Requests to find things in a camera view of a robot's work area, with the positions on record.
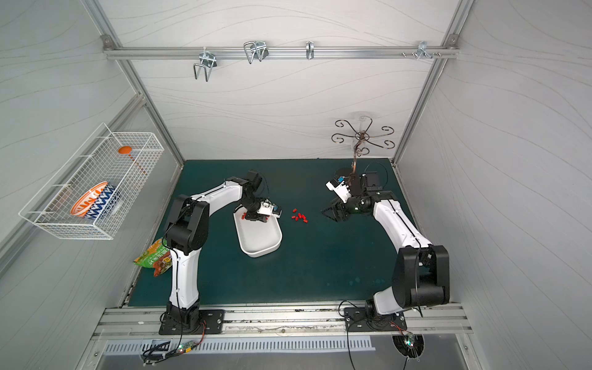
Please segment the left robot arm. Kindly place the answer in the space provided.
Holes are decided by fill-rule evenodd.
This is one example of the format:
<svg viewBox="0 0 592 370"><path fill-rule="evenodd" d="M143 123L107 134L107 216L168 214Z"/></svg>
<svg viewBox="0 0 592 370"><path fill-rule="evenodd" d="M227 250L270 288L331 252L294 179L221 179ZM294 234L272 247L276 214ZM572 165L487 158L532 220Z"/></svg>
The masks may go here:
<svg viewBox="0 0 592 370"><path fill-rule="evenodd" d="M166 307L167 317L183 329L200 325L198 263L209 233L210 216L229 204L246 210L245 220L266 223L280 217L282 209L256 195L262 182L257 171L245 178L229 177L221 185L192 196L180 195L167 220L163 243L171 252L173 280Z"/></svg>

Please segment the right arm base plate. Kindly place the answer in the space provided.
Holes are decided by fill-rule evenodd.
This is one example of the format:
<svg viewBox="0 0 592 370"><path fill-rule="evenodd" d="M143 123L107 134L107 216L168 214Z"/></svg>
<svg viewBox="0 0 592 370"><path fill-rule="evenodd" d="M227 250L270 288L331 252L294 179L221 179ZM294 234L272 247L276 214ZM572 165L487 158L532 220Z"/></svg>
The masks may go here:
<svg viewBox="0 0 592 370"><path fill-rule="evenodd" d="M379 315L365 308L348 307L341 309L348 332L405 332L407 323L404 312Z"/></svg>

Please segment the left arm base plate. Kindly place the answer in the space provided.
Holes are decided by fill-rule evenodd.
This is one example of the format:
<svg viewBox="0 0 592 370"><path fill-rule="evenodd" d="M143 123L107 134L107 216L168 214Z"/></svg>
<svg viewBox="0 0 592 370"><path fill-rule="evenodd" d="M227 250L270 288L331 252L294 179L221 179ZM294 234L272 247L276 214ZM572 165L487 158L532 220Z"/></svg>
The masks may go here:
<svg viewBox="0 0 592 370"><path fill-rule="evenodd" d="M165 312L160 318L159 335L193 335L204 332L206 335L222 333L224 316L222 309L194 311L188 315L187 322L181 322Z"/></svg>

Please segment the white plastic storage box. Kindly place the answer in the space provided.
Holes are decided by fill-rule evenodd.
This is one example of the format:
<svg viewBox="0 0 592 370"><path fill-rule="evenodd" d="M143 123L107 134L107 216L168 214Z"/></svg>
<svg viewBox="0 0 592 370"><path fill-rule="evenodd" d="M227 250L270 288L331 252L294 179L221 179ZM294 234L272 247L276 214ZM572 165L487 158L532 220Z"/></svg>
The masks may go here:
<svg viewBox="0 0 592 370"><path fill-rule="evenodd" d="M283 234L278 219L270 217L267 223L242 220L245 211L245 208L240 207L233 215L240 249L252 258L262 257L279 249Z"/></svg>

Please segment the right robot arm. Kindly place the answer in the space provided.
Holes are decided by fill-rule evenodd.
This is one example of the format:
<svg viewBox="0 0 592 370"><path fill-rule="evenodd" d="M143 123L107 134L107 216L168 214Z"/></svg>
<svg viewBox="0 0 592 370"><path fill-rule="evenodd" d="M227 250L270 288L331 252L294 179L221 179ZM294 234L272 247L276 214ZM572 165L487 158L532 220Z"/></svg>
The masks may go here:
<svg viewBox="0 0 592 370"><path fill-rule="evenodd" d="M355 214L370 214L396 249L390 286L366 302L369 314L387 316L450 302L450 254L419 232L376 172L336 175L325 186L336 195L322 211L325 217L340 222Z"/></svg>

